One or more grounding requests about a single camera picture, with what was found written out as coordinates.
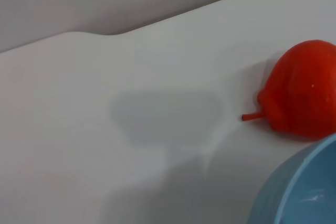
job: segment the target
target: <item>white table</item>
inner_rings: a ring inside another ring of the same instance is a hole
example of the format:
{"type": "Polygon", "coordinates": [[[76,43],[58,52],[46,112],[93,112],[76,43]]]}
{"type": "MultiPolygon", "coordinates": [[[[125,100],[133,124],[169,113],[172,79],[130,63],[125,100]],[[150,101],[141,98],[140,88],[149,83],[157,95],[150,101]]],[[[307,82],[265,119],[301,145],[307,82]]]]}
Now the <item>white table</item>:
{"type": "Polygon", "coordinates": [[[223,0],[0,55],[2,224],[244,224],[306,144],[243,123],[274,59],[336,43],[334,0],[223,0]]]}

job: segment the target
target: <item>curved edge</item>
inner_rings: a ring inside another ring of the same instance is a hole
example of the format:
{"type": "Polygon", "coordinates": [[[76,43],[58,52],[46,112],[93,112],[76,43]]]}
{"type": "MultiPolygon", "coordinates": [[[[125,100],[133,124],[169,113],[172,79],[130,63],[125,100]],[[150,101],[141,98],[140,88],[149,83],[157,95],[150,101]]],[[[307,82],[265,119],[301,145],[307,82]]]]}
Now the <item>curved edge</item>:
{"type": "Polygon", "coordinates": [[[285,190],[285,193],[283,194],[277,213],[275,215],[274,224],[280,224],[281,216],[283,213],[283,209],[285,208],[285,205],[288,201],[288,198],[294,188],[294,185],[296,184],[297,180],[299,179],[300,175],[303,173],[303,171],[307,168],[308,164],[314,160],[314,158],[327,146],[334,143],[336,141],[336,134],[330,135],[324,140],[322,140],[321,143],[317,144],[317,146],[308,154],[307,157],[304,158],[302,164],[299,166],[297,171],[292,176],[292,179],[290,179],[288,186],[285,190]]]}

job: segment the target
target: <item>blue bowl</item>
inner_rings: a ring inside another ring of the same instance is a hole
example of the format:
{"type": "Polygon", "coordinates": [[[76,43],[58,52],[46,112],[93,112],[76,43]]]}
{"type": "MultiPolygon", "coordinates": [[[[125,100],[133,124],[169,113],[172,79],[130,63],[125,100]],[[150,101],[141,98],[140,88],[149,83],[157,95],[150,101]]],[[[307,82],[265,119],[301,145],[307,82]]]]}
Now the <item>blue bowl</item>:
{"type": "Polygon", "coordinates": [[[336,134],[297,153],[269,177],[247,224],[336,223],[336,134]]]}

